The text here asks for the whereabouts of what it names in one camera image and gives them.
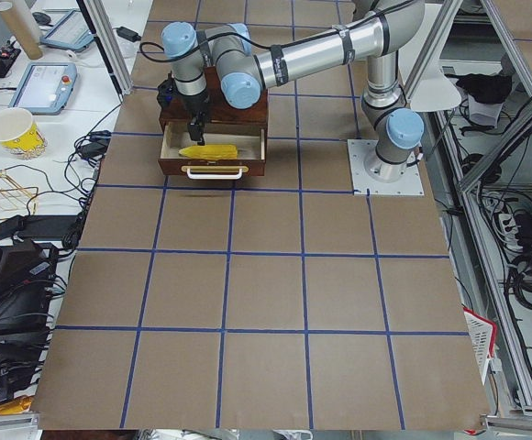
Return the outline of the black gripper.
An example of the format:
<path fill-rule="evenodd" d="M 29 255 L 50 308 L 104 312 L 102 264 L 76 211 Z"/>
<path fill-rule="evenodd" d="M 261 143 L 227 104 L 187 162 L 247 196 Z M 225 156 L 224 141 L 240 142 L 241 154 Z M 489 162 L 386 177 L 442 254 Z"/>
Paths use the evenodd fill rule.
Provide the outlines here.
<path fill-rule="evenodd" d="M 209 90 L 204 89 L 194 95 L 181 94 L 180 99 L 192 116 L 192 120 L 187 124 L 190 139 L 194 142 L 204 142 L 205 122 L 210 118 Z"/>

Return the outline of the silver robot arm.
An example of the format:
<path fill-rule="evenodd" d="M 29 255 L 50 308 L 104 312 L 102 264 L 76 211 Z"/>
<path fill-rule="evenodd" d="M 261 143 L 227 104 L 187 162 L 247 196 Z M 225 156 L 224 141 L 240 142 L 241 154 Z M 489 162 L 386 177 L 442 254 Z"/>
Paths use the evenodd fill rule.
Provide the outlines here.
<path fill-rule="evenodd" d="M 227 104 L 245 110 L 272 87 L 364 60 L 367 86 L 361 106 L 378 136 L 364 167 L 378 182 L 396 182 L 424 133 L 420 115 L 406 106 L 398 78 L 398 51 L 416 35 L 424 15 L 422 1 L 358 1 L 353 22 L 271 45 L 261 54 L 252 53 L 255 44 L 241 23 L 196 30 L 187 22 L 173 22 L 161 32 L 172 71 L 159 85 L 157 101 L 167 108 L 172 100 L 179 100 L 189 115 L 191 140 L 202 143 L 210 117 L 207 68 L 216 69 Z"/>

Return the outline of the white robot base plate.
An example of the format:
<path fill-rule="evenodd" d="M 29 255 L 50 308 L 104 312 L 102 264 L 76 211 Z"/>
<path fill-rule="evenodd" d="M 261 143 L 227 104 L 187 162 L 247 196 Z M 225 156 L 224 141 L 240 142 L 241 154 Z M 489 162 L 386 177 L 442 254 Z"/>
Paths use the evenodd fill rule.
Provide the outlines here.
<path fill-rule="evenodd" d="M 376 156 L 376 140 L 349 139 L 349 166 L 353 193 L 377 196 L 424 196 L 416 155 L 410 152 L 406 162 L 392 165 Z"/>

